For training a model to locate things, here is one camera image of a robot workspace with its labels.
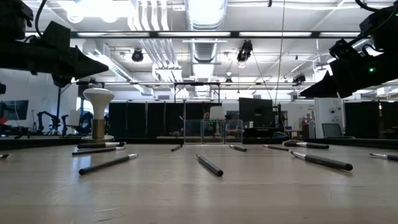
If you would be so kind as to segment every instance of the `black marker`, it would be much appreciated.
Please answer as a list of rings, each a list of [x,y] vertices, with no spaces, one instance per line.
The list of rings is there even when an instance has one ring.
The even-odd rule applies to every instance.
[[[307,147],[307,148],[312,148],[312,149],[329,149],[329,145],[310,143],[310,142],[286,141],[286,142],[283,142],[282,145],[287,146],[287,147]]]
[[[378,154],[378,153],[369,153],[371,156],[376,156],[381,159],[388,159],[393,161],[398,161],[398,156],[394,155],[385,155],[385,154]]]
[[[282,150],[282,151],[288,151],[289,148],[286,147],[278,147],[278,146],[270,146],[270,145],[262,145],[264,147],[267,147],[269,149],[277,149],[277,150]]]
[[[218,177],[221,177],[224,174],[224,171],[222,171],[220,168],[218,168],[218,166],[214,165],[214,163],[210,162],[205,157],[197,155],[197,158],[201,164],[203,164],[207,169],[212,171]]]
[[[125,142],[104,142],[104,143],[82,143],[77,145],[78,149],[94,149],[94,148],[102,148],[102,147],[121,147],[125,146]]]
[[[182,145],[176,146],[176,147],[172,148],[172,152],[175,152],[181,148],[182,148]]]
[[[243,147],[241,147],[241,146],[229,145],[229,147],[230,147],[231,149],[235,149],[235,150],[242,151],[242,152],[246,152],[246,151],[247,151],[246,148],[243,148]]]
[[[77,152],[73,152],[73,156],[83,155],[83,154],[93,154],[93,153],[101,153],[101,152],[111,152],[115,150],[125,149],[126,147],[106,147],[102,149],[95,149],[95,150],[80,150]]]
[[[116,165],[116,164],[120,164],[122,162],[126,162],[126,161],[129,161],[130,159],[135,159],[135,158],[138,158],[138,154],[130,154],[128,156],[123,156],[123,157],[117,158],[115,160],[112,160],[112,161],[109,161],[109,162],[105,162],[105,163],[100,164],[100,165],[89,166],[89,167],[80,169],[79,170],[79,174],[80,175],[89,174],[89,173],[94,172],[96,170],[99,170],[99,169],[102,169],[102,168],[105,168],[105,167],[110,167],[110,166],[113,166],[113,165]]]
[[[293,156],[303,159],[307,162],[313,162],[316,164],[320,164],[320,165],[335,168],[335,169],[343,169],[343,170],[348,170],[348,171],[353,170],[353,165],[345,163],[345,162],[340,162],[340,161],[336,161],[333,159],[327,159],[327,158],[323,158],[323,157],[319,157],[319,156],[306,155],[304,153],[294,152],[294,151],[291,151],[290,153]]]

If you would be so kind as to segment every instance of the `white wall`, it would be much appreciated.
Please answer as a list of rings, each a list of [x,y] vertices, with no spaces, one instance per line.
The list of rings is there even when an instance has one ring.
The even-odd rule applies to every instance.
[[[0,95],[0,101],[29,100],[27,119],[18,121],[19,125],[31,128],[33,126],[32,110],[35,110],[34,119],[37,122],[37,112],[47,111],[57,114],[58,87],[53,84],[51,75],[39,73],[37,76],[30,72],[0,69],[0,82],[7,86],[6,94]],[[61,95],[60,117],[75,109],[78,87],[70,86]],[[51,120],[43,115],[44,131],[49,129]],[[15,121],[6,124],[16,126]]]

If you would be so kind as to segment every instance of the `wooden table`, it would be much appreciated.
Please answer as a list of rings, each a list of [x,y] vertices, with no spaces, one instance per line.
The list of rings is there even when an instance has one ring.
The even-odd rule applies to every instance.
[[[72,157],[74,146],[11,151],[0,161],[1,223],[397,223],[395,151],[332,146],[297,151],[352,163],[333,170],[262,146],[129,145]],[[139,158],[86,176],[78,170],[114,157]],[[206,156],[219,178],[197,162]]]

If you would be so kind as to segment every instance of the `ceiling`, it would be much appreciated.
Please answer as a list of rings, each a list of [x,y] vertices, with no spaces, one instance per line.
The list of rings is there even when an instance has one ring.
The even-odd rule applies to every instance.
[[[36,14],[41,1],[24,1]],[[118,0],[115,4],[123,4],[129,0]],[[268,1],[229,0],[224,21],[224,30],[293,30],[293,31],[359,31],[359,23],[370,13],[360,8],[319,10],[320,7],[350,7],[356,6],[353,0],[273,0],[272,7],[267,7]],[[390,0],[368,0],[369,5],[390,6]],[[186,30],[183,0],[169,0],[168,22],[171,30]],[[39,27],[44,30],[50,21],[63,24],[78,31],[111,31],[130,30],[126,17],[119,17],[114,23],[104,22],[99,17],[85,17],[81,22],[73,24],[68,21],[67,12],[57,1],[48,1],[47,9],[43,10]],[[261,79],[261,74],[268,82],[291,82],[298,71],[306,75],[308,82],[314,82],[313,62],[326,62],[330,59],[328,49],[338,39],[252,39],[254,55],[250,57],[246,67],[238,69],[236,52],[241,47],[243,39],[228,39],[227,43],[219,44],[217,64],[213,71],[213,80],[224,81],[226,72],[236,77],[234,82],[255,82]],[[142,48],[138,39],[98,39],[97,43],[106,44],[112,51],[112,59],[117,60],[138,81],[155,81],[150,75],[152,61],[145,54],[142,62],[131,60],[135,48]],[[182,77],[192,77],[192,56],[189,44],[182,39],[172,40],[178,63],[182,67]],[[112,72],[95,75],[99,81],[113,82]]]

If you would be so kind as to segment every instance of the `black curtain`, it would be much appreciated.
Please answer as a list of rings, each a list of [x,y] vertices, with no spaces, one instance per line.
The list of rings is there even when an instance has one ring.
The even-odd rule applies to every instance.
[[[345,103],[346,136],[379,138],[379,103]]]
[[[146,130],[145,103],[127,104],[127,138],[144,138]]]
[[[148,103],[147,138],[164,136],[164,103]]]
[[[203,119],[203,103],[185,103],[185,119]]]
[[[384,130],[398,127],[398,102],[382,102],[381,108]]]
[[[116,138],[126,137],[126,103],[109,104],[109,134]]]
[[[181,118],[184,117],[183,110],[184,110],[183,103],[166,103],[166,113],[165,113],[166,136],[169,136],[170,133],[181,130],[181,128],[183,128],[184,123],[181,120]]]

